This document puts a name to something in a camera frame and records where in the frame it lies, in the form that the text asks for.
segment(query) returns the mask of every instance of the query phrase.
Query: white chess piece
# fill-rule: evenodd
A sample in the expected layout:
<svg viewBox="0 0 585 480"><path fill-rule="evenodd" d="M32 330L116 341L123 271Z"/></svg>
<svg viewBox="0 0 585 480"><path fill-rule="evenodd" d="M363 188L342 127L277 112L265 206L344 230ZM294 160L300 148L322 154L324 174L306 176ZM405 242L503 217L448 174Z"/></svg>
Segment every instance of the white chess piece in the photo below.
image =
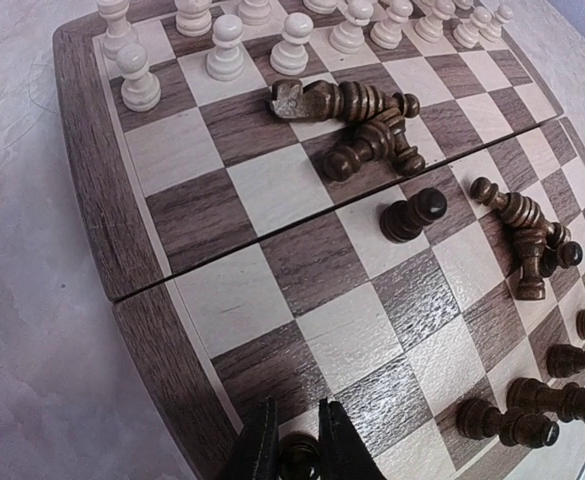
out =
<svg viewBox="0 0 585 480"><path fill-rule="evenodd" d="M414 30L423 40L436 43L443 38L443 22L452 18L455 10L452 0L436 0L432 13L420 18Z"/></svg>
<svg viewBox="0 0 585 480"><path fill-rule="evenodd" d="M121 96L123 103L134 112L147 112L161 98L161 85L150 72L148 54L141 45L126 45L116 55L116 63L123 73Z"/></svg>
<svg viewBox="0 0 585 480"><path fill-rule="evenodd" d="M312 19L305 13L292 13L283 23L283 40L270 54L270 65L283 75L299 75L308 65L305 44L310 41L314 29Z"/></svg>
<svg viewBox="0 0 585 480"><path fill-rule="evenodd" d="M470 21L460 23L454 29L454 38L465 48L474 48L479 42L479 31L488 26L492 14L485 7L477 7L470 15Z"/></svg>
<svg viewBox="0 0 585 480"><path fill-rule="evenodd" d="M270 0L242 0L239 4L239 17L245 25L264 25L271 12Z"/></svg>
<svg viewBox="0 0 585 480"><path fill-rule="evenodd" d="M487 40L491 42L496 42L501 38L503 34L503 25L509 23L512 18L514 17L514 12L512 9L505 3L502 3L496 12L494 12L494 17L492 21L488 23L488 25L481 30L481 35L483 35Z"/></svg>
<svg viewBox="0 0 585 480"><path fill-rule="evenodd" d="M212 28L212 0L175 0L176 29L186 37L205 35Z"/></svg>
<svg viewBox="0 0 585 480"><path fill-rule="evenodd" d="M374 14L372 4L366 0L351 0L344 13L346 20L330 32L330 45L341 53L353 55L365 43L363 27L370 23Z"/></svg>
<svg viewBox="0 0 585 480"><path fill-rule="evenodd" d="M97 0L96 6L101 18L108 22L103 37L103 53L110 60L116 60L119 50L139 40L136 29L125 16L130 8L130 0Z"/></svg>
<svg viewBox="0 0 585 480"><path fill-rule="evenodd" d="M222 15L212 26L215 47L208 53L206 67L215 80L229 82L243 73L243 51L239 45L243 22L236 15Z"/></svg>
<svg viewBox="0 0 585 480"><path fill-rule="evenodd" d="M390 7L385 11L388 18L374 24L370 38L379 47L393 50L401 43L403 33L401 29L410 20L414 11L410 0L392 0Z"/></svg>

